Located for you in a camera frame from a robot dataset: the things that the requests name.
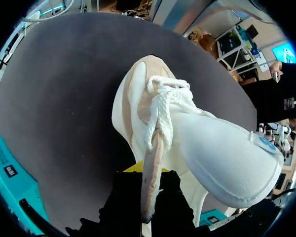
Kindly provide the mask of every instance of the person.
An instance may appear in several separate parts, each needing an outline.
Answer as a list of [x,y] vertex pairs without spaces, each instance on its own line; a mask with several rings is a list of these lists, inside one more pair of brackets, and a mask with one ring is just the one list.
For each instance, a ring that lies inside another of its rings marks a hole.
[[261,80],[243,86],[257,110],[258,124],[289,119],[296,131],[296,64],[276,61],[270,66],[273,79]]

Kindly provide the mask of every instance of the teal machine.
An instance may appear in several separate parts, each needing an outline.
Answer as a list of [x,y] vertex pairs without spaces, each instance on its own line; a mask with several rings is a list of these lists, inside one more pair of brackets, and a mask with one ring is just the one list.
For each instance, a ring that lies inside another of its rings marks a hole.
[[0,138],[0,193],[27,231],[35,235],[43,234],[19,205],[19,201],[25,198],[41,217],[49,221],[38,190],[38,182],[16,161],[2,138]]

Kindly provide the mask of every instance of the blue logo tag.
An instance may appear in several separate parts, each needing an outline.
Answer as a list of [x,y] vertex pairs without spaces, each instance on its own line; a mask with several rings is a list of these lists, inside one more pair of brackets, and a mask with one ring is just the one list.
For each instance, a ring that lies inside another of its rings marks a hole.
[[271,148],[272,150],[276,150],[276,147],[272,143],[270,143],[269,141],[267,141],[265,138],[263,138],[263,137],[259,137],[259,138],[269,148]]

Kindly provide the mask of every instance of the dark gray round platform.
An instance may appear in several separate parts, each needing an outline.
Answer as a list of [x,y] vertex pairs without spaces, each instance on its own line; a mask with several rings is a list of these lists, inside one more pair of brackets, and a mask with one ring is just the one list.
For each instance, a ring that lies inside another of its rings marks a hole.
[[111,124],[117,88],[141,57],[162,58],[199,108],[248,130],[256,111],[214,58],[153,23],[113,14],[60,16],[21,42],[0,86],[0,136],[39,182],[51,223],[98,221],[112,176],[134,163]]

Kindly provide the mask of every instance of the black cable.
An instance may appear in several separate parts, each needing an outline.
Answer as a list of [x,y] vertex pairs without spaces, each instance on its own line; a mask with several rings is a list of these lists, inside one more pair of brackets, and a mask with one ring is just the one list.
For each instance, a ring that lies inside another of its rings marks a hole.
[[295,190],[296,190],[296,189],[287,189],[287,190],[281,192],[279,195],[276,195],[274,198],[272,198],[272,200],[274,201],[274,200],[278,199],[279,197],[281,197],[281,196],[283,196],[283,195],[285,195],[285,194],[288,194],[288,193],[294,192]]

